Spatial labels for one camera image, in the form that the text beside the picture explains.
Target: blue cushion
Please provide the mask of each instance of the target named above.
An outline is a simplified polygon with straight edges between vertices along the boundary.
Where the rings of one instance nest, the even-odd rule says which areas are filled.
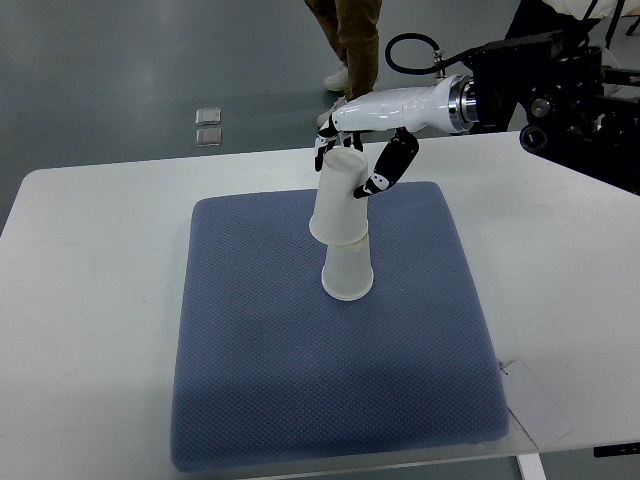
[[[182,471],[507,433],[498,362],[439,187],[369,199],[374,285],[322,289],[315,190],[194,208],[172,414]]]

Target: shoe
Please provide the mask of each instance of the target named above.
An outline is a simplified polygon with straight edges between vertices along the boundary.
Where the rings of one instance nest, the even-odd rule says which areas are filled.
[[[342,67],[333,75],[324,79],[324,87],[330,92],[344,92],[349,86],[349,70]]]
[[[335,112],[340,107],[344,107],[346,104],[347,99],[344,97],[340,97],[338,100],[336,100],[336,103],[333,104],[333,107],[331,107],[329,110],[318,117],[318,128],[322,127],[322,125],[324,125],[325,122],[329,120],[329,117],[333,112]]]

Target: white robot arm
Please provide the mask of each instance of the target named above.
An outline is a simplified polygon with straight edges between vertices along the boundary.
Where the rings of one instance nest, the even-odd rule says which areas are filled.
[[[477,121],[471,78],[454,75],[434,87],[399,88],[372,92],[336,110],[318,131],[316,171],[322,168],[324,154],[338,138],[344,146],[362,150],[360,132],[396,129],[376,162],[367,182],[354,192],[366,197],[392,187],[418,153],[412,135],[426,126],[445,133],[468,131]]]

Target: paper cup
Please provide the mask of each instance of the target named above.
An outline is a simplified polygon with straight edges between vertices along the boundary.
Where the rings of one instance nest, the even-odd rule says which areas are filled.
[[[325,245],[343,246],[367,233],[367,198],[353,191],[368,178],[367,157],[353,148],[334,148],[324,157],[318,183],[311,234]]]
[[[369,251],[369,235],[344,247],[327,247],[322,269],[322,287],[338,300],[364,297],[373,285],[373,269]]]

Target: khaki pants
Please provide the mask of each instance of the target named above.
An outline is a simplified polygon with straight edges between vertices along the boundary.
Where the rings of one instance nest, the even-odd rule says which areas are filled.
[[[349,70],[347,100],[373,90],[378,77],[382,0],[305,0],[333,51]]]

